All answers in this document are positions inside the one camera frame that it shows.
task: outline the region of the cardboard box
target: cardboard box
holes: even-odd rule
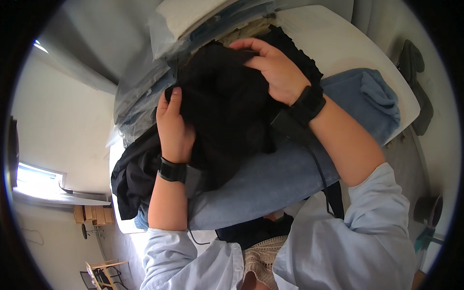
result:
[[[94,206],[84,206],[84,219],[87,220],[96,220],[97,214],[95,213]]]
[[[92,221],[95,226],[103,226],[105,222],[105,212],[103,206],[94,206],[96,219]]]
[[[76,224],[83,224],[84,219],[84,206],[74,206],[74,219]]]
[[[115,222],[114,212],[112,207],[104,207],[103,212],[105,213],[105,222],[107,224],[113,224]]]

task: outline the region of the black wristwatch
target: black wristwatch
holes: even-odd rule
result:
[[[302,126],[307,127],[308,123],[321,112],[325,103],[321,86],[307,86],[296,102],[288,108],[288,112]]]
[[[187,165],[185,163],[172,163],[161,157],[158,175],[167,181],[180,181],[185,183]]]

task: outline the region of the fingernail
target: fingernail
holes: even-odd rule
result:
[[[180,95],[181,92],[182,92],[182,90],[180,89],[180,87],[173,88],[173,94],[174,95]]]

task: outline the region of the wooden frame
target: wooden frame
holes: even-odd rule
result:
[[[85,267],[87,268],[87,272],[89,273],[89,275],[92,277],[92,280],[93,282],[95,283],[95,286],[97,288],[97,290],[102,290],[101,286],[109,286],[109,287],[112,287],[113,289],[117,289],[116,288],[116,285],[115,283],[113,282],[113,279],[111,278],[111,275],[110,273],[108,272],[108,267],[111,267],[111,266],[116,266],[116,265],[121,265],[121,264],[125,264],[125,263],[129,263],[128,261],[126,262],[117,262],[117,263],[112,263],[112,264],[107,264],[107,263],[111,263],[111,262],[115,262],[117,261],[117,259],[113,259],[113,260],[109,260],[109,261],[104,261],[104,262],[101,262],[101,263],[95,263],[95,264],[89,264],[87,262],[85,262]],[[102,282],[99,282],[97,280],[97,278],[95,277],[95,274],[93,273],[93,270],[95,269],[102,269],[103,272],[105,273],[106,277],[108,278],[108,280],[110,281],[109,284],[107,283],[102,283]]]

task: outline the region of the light blue shirt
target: light blue shirt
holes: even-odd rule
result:
[[[410,289],[416,270],[409,202],[387,163],[348,189],[345,220],[317,193],[298,211],[272,267],[280,290]],[[199,257],[187,232],[149,229],[141,289],[240,289],[240,245],[214,240]]]

